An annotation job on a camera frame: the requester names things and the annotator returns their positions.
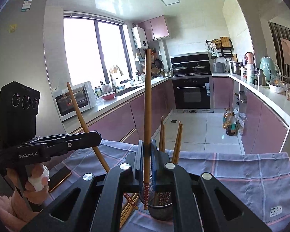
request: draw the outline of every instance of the yellow sticker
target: yellow sticker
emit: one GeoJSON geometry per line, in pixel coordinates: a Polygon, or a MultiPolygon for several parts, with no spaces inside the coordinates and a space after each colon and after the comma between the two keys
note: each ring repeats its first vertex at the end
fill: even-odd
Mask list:
{"type": "Polygon", "coordinates": [[[17,28],[17,24],[11,24],[10,27],[9,27],[9,33],[12,33],[16,30],[17,28]]]}

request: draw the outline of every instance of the tile floor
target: tile floor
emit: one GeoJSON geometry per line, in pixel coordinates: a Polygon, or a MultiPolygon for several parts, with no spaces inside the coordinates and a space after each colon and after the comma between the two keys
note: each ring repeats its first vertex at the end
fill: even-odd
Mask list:
{"type": "MultiPolygon", "coordinates": [[[[223,113],[172,113],[165,123],[166,149],[174,149],[178,123],[183,124],[181,151],[242,154],[236,135],[226,135],[223,113]]],[[[160,132],[156,135],[159,146],[160,132]]]]}

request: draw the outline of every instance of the oil bottle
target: oil bottle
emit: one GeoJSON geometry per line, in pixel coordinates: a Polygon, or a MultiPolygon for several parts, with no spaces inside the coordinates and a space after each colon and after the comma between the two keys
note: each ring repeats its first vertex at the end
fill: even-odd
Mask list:
{"type": "Polygon", "coordinates": [[[230,111],[231,111],[230,108],[225,108],[225,110],[226,110],[226,112],[223,115],[223,122],[222,122],[222,127],[224,129],[226,129],[226,127],[227,127],[226,123],[227,123],[227,120],[228,120],[228,117],[229,117],[230,111]]]}
{"type": "Polygon", "coordinates": [[[226,134],[229,136],[233,136],[235,134],[235,127],[236,117],[234,116],[234,112],[231,112],[226,121],[226,134]]]}

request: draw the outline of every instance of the oven handle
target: oven handle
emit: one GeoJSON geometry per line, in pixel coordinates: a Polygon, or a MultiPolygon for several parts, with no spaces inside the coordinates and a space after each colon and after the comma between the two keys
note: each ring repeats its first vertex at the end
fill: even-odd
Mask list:
{"type": "Polygon", "coordinates": [[[203,85],[203,86],[194,86],[194,87],[177,87],[177,89],[190,89],[190,88],[205,88],[205,85],[203,85]]]}

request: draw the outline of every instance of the window frame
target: window frame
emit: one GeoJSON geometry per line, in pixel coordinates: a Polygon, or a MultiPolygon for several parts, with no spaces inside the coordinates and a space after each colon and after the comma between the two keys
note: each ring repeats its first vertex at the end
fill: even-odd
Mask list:
{"type": "Polygon", "coordinates": [[[108,24],[113,24],[119,27],[119,32],[120,32],[120,36],[121,36],[121,41],[122,41],[122,46],[124,49],[124,56],[127,62],[127,68],[128,68],[128,74],[129,74],[129,78],[132,78],[132,67],[131,67],[131,62],[130,62],[130,58],[129,58],[129,54],[128,54],[128,48],[127,48],[127,43],[124,37],[124,29],[123,29],[123,25],[121,24],[117,24],[117,23],[112,23],[112,22],[108,22],[108,21],[103,21],[103,20],[98,20],[98,19],[90,19],[90,18],[79,18],[79,17],[72,17],[72,16],[63,16],[63,19],[65,18],[75,18],[75,19],[84,19],[84,20],[92,20],[94,21],[94,29],[95,29],[95,35],[97,38],[97,43],[98,43],[98,50],[99,50],[99,54],[100,54],[100,59],[101,59],[101,65],[102,65],[102,70],[103,70],[103,74],[104,74],[104,79],[105,79],[105,83],[109,83],[109,72],[106,69],[106,65],[104,62],[104,54],[103,54],[103,50],[102,50],[102,45],[101,45],[101,38],[100,38],[100,32],[99,32],[99,24],[98,22],[102,22],[102,23],[108,23],[108,24]]]}

